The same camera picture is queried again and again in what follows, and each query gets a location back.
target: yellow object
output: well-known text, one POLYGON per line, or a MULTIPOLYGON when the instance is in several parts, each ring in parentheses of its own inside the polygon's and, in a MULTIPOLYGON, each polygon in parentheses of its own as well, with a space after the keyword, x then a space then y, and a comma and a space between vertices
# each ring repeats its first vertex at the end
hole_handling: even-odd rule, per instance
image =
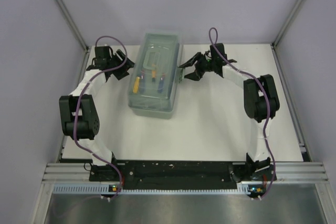
POLYGON ((153 70, 152 70, 152 78, 156 77, 156 65, 152 64, 153 70))
POLYGON ((133 86, 133 93, 136 94, 139 90, 139 84, 140 84, 140 77, 137 76, 137 78, 135 79, 134 82, 134 86, 133 86))

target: white table surface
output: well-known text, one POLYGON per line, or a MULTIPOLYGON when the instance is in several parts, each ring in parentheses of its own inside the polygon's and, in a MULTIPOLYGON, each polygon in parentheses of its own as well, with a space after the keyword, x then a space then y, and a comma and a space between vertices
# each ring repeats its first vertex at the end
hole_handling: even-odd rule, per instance
MULTIPOLYGON (((134 61, 139 46, 126 48, 134 61)), ((182 62, 207 50, 209 45, 184 45, 182 62)), ((268 73, 274 77, 280 110, 271 125, 269 145, 276 161, 302 161, 270 45, 225 45, 225 51, 229 59, 237 60, 257 77, 268 73)), ((94 56, 91 50, 88 64, 94 56)), ((100 120, 99 135, 117 159, 245 160, 250 120, 244 111, 241 88, 214 73, 206 73, 199 82, 185 79, 177 87, 173 117, 165 120, 132 112, 127 97, 129 80, 126 77, 118 81, 111 76, 94 99, 100 120)), ((90 155, 68 137, 62 158, 82 159, 90 155)))

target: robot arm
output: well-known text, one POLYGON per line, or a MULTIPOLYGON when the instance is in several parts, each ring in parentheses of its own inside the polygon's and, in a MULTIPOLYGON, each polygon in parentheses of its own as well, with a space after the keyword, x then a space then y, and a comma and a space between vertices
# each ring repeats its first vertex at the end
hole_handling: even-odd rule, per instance
MULTIPOLYGON (((227 59, 224 45, 222 43, 215 45, 221 54, 227 59)), ((248 152, 246 154, 246 170, 244 175, 255 175, 258 171, 267 169, 270 166, 270 157, 263 135, 263 128, 267 117, 267 107, 265 97, 261 94, 259 86, 254 79, 250 79, 239 71, 236 71, 219 56, 210 46, 211 57, 206 59, 205 55, 198 52, 192 60, 181 65, 180 68, 192 66, 195 71, 184 76, 186 79, 199 81, 205 72, 215 72, 222 78, 232 81, 235 85, 244 91, 244 109, 249 118, 251 118, 251 139, 248 152)), ((235 60, 228 60, 233 66, 239 69, 235 60)), ((278 94, 276 91, 274 79, 267 74, 258 78, 266 91, 270 103, 270 119, 266 128, 266 135, 269 135, 270 124, 275 113, 280 108, 278 94)))
MULTIPOLYGON (((118 66, 124 60, 125 55, 122 51, 118 50, 116 53, 117 55, 114 55, 112 48, 109 46, 95 47, 96 57, 92 61, 93 64, 87 68, 83 80, 70 95, 62 96, 59 99, 61 124, 64 135, 71 136, 71 138, 74 139, 74 120, 78 97, 94 75, 102 70, 118 66)), ((102 139, 97 136, 99 132, 99 118, 93 99, 112 74, 120 80, 128 75, 128 69, 133 66, 134 63, 128 59, 121 69, 98 75, 85 90, 85 94, 80 101, 77 138, 81 146, 92 151, 91 157, 94 165, 105 166, 106 163, 95 158, 93 154, 111 163, 114 163, 115 158, 114 154, 106 148, 102 139)))
MULTIPOLYGON (((238 69, 240 68, 238 64, 232 63, 237 67, 238 69)), ((252 110, 256 109, 256 105, 253 105, 253 101, 251 101, 251 98, 253 99, 252 94, 249 93, 248 91, 248 85, 254 85, 254 80, 249 79, 247 76, 241 74, 240 72, 237 72, 234 70, 232 67, 226 65, 223 66, 223 77, 227 80, 230 80, 233 82, 235 85, 238 87, 242 88, 244 90, 244 107, 245 110, 249 109, 248 105, 254 107, 252 110)), ((264 140, 264 135, 263 135, 263 128, 265 124, 265 119, 261 120, 258 122, 254 118, 250 119, 251 121, 251 133, 250 133, 250 143, 249 143, 249 148, 247 152, 247 156, 250 158, 250 160, 254 163, 260 162, 260 161, 266 161, 269 159, 269 154, 266 148, 265 140, 264 140)), ((270 125, 271 125, 272 119, 269 120, 266 128, 266 134, 269 135, 269 130, 270 130, 270 125)), ((263 167, 259 167, 259 169, 265 169, 269 167, 269 162, 268 164, 263 167)))

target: cable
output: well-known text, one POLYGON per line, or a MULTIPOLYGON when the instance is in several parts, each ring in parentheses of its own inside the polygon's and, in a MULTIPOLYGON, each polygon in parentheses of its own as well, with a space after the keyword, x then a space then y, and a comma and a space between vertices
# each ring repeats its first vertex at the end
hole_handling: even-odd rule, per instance
POLYGON ((254 76, 253 74, 251 74, 251 73, 248 73, 248 72, 245 72, 245 71, 242 71, 242 70, 236 68, 236 67, 235 67, 233 64, 231 64, 227 59, 225 59, 224 56, 219 52, 219 50, 217 49, 217 47, 216 47, 216 45, 215 45, 215 44, 217 43, 217 40, 218 40, 218 31, 217 31, 217 29, 216 29, 215 27, 210 28, 210 30, 209 30, 209 39, 210 39, 210 42, 211 42, 212 46, 215 48, 216 52, 217 52, 217 53, 219 54, 219 56, 225 61, 225 63, 228 64, 230 67, 232 67, 232 68, 233 68, 234 70, 236 70, 237 72, 240 72, 240 73, 242 73, 242 74, 244 74, 244 75, 246 75, 246 76, 249 76, 249 77, 253 78, 253 79, 256 81, 256 83, 258 84, 258 86, 259 86, 259 88, 260 88, 262 94, 263 94, 264 97, 265 97, 266 107, 267 107, 267 116, 266 116, 266 121, 265 121, 265 124, 264 124, 264 128, 263 128, 263 130, 262 130, 262 133, 263 133, 263 135, 264 135, 266 148, 267 148, 267 150, 268 150, 268 152, 269 152, 269 155, 271 156, 272 161, 273 161, 273 174, 272 174, 272 178, 271 178, 271 181, 270 181, 270 183, 269 183, 269 186, 268 186, 268 188, 266 189, 266 192, 260 197, 260 200, 262 200, 263 198, 266 197, 266 195, 267 195, 268 192, 270 191, 270 189, 271 189, 271 187, 272 187, 272 184, 273 184, 273 182, 274 182, 274 180, 275 180, 275 174, 276 174, 276 163, 275 163, 275 159, 274 159, 273 153, 272 153, 272 151, 271 151, 271 149, 270 149, 270 147, 269 147, 268 140, 267 140, 267 135, 266 135, 266 127, 267 127, 267 124, 268 124, 268 122, 269 122, 269 119, 270 119, 270 113, 271 113, 271 109, 270 109, 270 105, 269 105, 269 100, 268 100, 268 97, 267 97, 267 94, 266 94, 266 91, 265 91, 263 85, 260 83, 260 81, 257 79, 257 77, 255 77, 255 76, 254 76), (215 30, 215 33, 216 33, 216 39, 215 39, 215 42, 213 42, 212 37, 211 37, 211 31, 212 31, 212 30, 215 30))
POLYGON ((85 163, 84 163, 84 165, 83 165, 83 167, 84 167, 84 170, 86 170, 86 171, 88 171, 88 172, 89 172, 90 170, 87 170, 87 169, 86 169, 86 164, 89 164, 89 165, 90 165, 90 167, 92 167, 92 165, 91 165, 91 163, 86 163, 86 162, 85 162, 85 163))
POLYGON ((82 91, 80 92, 79 97, 78 97, 77 106, 76 106, 76 112, 75 112, 75 121, 74 121, 74 127, 73 127, 73 139, 74 139, 74 141, 75 141, 75 144, 76 144, 79 148, 81 148, 82 150, 87 151, 88 153, 92 154, 92 156, 95 157, 96 159, 98 159, 98 160, 100 160, 100 161, 102 161, 102 162, 108 164, 108 165, 111 166, 113 169, 115 169, 115 171, 118 173, 118 175, 119 175, 119 187, 118 187, 118 190, 115 192, 115 194, 111 197, 111 199, 113 199, 113 198, 115 198, 115 197, 119 194, 119 192, 121 191, 121 187, 122 187, 122 176, 121 176, 120 171, 119 171, 118 168, 117 168, 115 165, 113 165, 111 162, 109 162, 109 161, 107 161, 107 160, 104 160, 103 158, 99 157, 98 155, 96 155, 95 153, 93 153, 90 149, 87 149, 87 148, 81 146, 81 145, 79 144, 79 142, 78 142, 78 139, 77 139, 77 123, 78 123, 78 114, 79 114, 79 108, 80 108, 80 100, 82 99, 82 96, 84 95, 86 89, 88 88, 88 86, 90 85, 90 83, 91 83, 91 82, 92 82, 98 75, 100 75, 100 74, 102 74, 102 73, 105 73, 105 72, 109 72, 109 71, 117 70, 117 69, 121 68, 122 66, 124 66, 125 63, 126 63, 126 61, 127 61, 127 50, 126 50, 125 45, 124 45, 120 40, 118 40, 117 38, 114 38, 114 37, 112 37, 112 36, 107 36, 107 35, 105 35, 105 36, 101 36, 101 37, 99 37, 99 38, 96 40, 96 44, 95 44, 96 46, 97 46, 98 41, 99 41, 100 39, 102 39, 102 38, 111 38, 111 39, 114 39, 115 41, 117 41, 117 42, 122 46, 122 48, 123 48, 124 51, 125 51, 125 59, 124 59, 124 61, 122 62, 122 64, 120 64, 120 65, 117 66, 117 67, 110 68, 110 69, 106 69, 106 70, 102 70, 102 71, 96 73, 94 76, 91 77, 91 79, 89 80, 89 82, 84 86, 84 88, 83 88, 82 91))

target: orange object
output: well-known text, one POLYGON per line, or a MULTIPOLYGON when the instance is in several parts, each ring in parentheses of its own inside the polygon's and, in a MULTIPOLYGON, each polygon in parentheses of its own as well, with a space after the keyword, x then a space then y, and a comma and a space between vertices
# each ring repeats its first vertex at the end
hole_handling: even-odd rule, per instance
POLYGON ((156 78, 156 65, 152 64, 152 81, 155 82, 155 78, 156 78))

